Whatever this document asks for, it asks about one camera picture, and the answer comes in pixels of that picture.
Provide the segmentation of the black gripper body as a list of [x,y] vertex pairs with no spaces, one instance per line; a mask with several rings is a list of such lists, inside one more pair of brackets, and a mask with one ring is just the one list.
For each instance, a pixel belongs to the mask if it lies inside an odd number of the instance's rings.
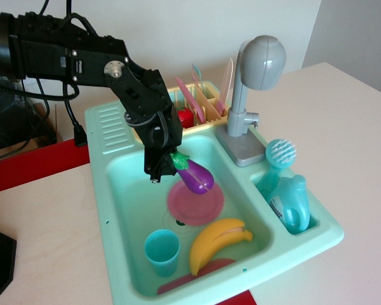
[[144,172],[148,175],[154,158],[170,155],[182,143],[182,125],[174,106],[136,123],[134,129],[144,145]]

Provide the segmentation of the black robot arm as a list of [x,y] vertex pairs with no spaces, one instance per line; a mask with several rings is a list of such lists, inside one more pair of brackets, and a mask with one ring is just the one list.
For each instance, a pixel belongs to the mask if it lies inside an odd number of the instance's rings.
[[77,18],[1,13],[0,76],[111,89],[145,147],[145,173],[153,181],[175,175],[171,154],[182,142],[182,125],[160,72],[137,65],[124,41],[99,36],[87,19],[74,25]]

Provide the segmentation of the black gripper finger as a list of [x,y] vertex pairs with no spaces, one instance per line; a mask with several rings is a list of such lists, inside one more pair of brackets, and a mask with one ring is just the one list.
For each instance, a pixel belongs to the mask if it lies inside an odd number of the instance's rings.
[[162,176],[174,176],[177,170],[170,155],[154,158],[150,164],[150,180],[160,183]]

